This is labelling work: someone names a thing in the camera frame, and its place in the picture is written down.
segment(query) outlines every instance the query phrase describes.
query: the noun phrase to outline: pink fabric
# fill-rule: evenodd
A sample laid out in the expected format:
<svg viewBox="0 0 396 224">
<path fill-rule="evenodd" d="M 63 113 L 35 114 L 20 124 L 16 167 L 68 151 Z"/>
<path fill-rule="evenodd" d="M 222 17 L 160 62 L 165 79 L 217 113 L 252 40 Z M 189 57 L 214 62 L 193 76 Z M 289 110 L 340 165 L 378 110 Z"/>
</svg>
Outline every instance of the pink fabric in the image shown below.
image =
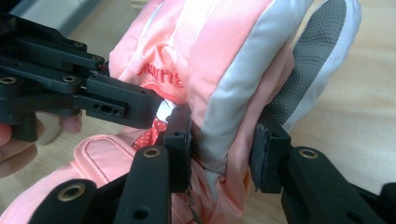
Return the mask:
<svg viewBox="0 0 396 224">
<path fill-rule="evenodd" d="M 151 1 L 110 53 L 110 74 L 155 90 L 176 104 L 188 103 L 193 138 L 199 143 L 213 92 L 258 18 L 275 1 L 252 0 L 248 4 L 237 0 Z M 172 195 L 173 223 L 193 223 L 191 209 L 204 223 L 231 223 L 243 215 L 250 188 L 248 156 L 255 123 L 293 67 L 288 39 L 279 41 L 277 52 L 267 55 L 272 62 L 260 73 L 257 88 L 253 87 L 256 90 L 242 111 L 242 121 L 228 149 L 225 174 L 208 182 L 206 167 L 199 153 L 195 153 L 191 162 L 191 196 Z M 156 120 L 154 126 L 161 127 L 161 123 Z M 126 128 L 116 136 L 87 138 L 76 147 L 75 160 L 70 165 L 26 190 L 0 217 L 0 222 L 26 223 L 48 192 L 68 179 L 88 178 L 101 187 L 125 174 L 135 151 L 143 146 L 136 139 L 149 139 L 145 144 L 153 144 L 156 139 L 153 130 Z"/>
</svg>

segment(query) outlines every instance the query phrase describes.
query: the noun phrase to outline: table surface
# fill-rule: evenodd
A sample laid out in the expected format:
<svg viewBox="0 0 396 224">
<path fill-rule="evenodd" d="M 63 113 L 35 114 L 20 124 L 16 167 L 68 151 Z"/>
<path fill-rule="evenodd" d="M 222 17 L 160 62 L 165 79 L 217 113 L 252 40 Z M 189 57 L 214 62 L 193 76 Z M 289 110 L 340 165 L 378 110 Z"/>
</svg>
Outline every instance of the table surface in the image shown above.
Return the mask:
<svg viewBox="0 0 396 224">
<path fill-rule="evenodd" d="M 316 0 L 310 13 L 322 2 Z M 349 182 L 378 193 L 384 183 L 396 182 L 396 1 L 360 2 L 361 29 L 346 61 L 290 135 L 294 146 L 319 149 Z M 96 10 L 70 38 L 105 56 L 135 13 L 127 1 L 104 1 Z M 84 117 L 81 133 L 61 133 L 52 143 L 39 146 L 32 163 L 0 179 L 0 212 L 38 179 L 69 163 L 79 141 L 119 129 L 119 125 Z M 252 191 L 246 215 L 238 223 L 286 223 L 279 200 L 279 195 Z"/>
</svg>

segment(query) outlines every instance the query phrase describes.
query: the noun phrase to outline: human hand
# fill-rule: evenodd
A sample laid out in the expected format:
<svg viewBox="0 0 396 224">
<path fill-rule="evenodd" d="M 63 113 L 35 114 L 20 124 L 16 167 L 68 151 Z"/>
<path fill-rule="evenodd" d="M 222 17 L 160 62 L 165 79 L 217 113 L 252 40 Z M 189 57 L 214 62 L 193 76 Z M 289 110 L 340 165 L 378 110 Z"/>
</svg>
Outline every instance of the human hand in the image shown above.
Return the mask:
<svg viewBox="0 0 396 224">
<path fill-rule="evenodd" d="M 59 118 L 59 125 L 68 133 L 81 130 L 81 115 L 72 118 Z M 40 137 L 45 131 L 43 123 L 37 120 L 37 133 Z M 29 164 L 37 154 L 35 143 L 11 139 L 11 127 L 0 123 L 0 178 L 12 175 Z"/>
</svg>

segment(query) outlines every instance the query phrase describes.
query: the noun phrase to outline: red label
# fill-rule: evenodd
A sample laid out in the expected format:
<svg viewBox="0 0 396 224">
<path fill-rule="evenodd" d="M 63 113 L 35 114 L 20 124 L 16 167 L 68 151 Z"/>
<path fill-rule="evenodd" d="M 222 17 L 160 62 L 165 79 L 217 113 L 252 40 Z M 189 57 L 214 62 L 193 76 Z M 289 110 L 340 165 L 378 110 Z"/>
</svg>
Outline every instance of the red label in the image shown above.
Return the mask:
<svg viewBox="0 0 396 224">
<path fill-rule="evenodd" d="M 183 88 L 183 84 L 181 83 L 177 73 L 172 73 L 165 69 L 158 69 L 152 64 L 146 63 L 138 75 L 142 76 L 144 74 L 151 74 L 158 82 L 170 83 L 178 88 Z"/>
</svg>

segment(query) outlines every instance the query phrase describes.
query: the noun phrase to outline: metal screw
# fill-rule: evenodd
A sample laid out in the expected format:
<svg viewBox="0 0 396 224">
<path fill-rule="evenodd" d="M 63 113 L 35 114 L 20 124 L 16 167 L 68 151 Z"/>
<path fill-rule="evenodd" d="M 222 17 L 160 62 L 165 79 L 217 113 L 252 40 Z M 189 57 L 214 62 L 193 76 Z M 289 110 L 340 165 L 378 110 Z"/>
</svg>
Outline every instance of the metal screw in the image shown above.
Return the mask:
<svg viewBox="0 0 396 224">
<path fill-rule="evenodd" d="M 77 183 L 70 185 L 61 190 L 58 194 L 58 200 L 61 202 L 70 202 L 81 196 L 85 192 L 85 185 Z"/>
<path fill-rule="evenodd" d="M 147 158 L 153 158 L 159 156 L 160 154 L 161 154 L 160 150 L 158 150 L 155 147 L 148 148 L 143 152 L 143 155 Z"/>
<path fill-rule="evenodd" d="M 64 77 L 65 82 L 75 82 L 76 78 L 75 77 Z"/>
<path fill-rule="evenodd" d="M 0 83 L 2 83 L 2 84 L 9 85 L 9 84 L 13 84 L 16 82 L 17 82 L 17 79 L 15 77 L 1 77 L 0 78 Z"/>
<path fill-rule="evenodd" d="M 316 159 L 318 157 L 318 153 L 311 149 L 301 149 L 299 153 L 308 159 Z"/>
</svg>

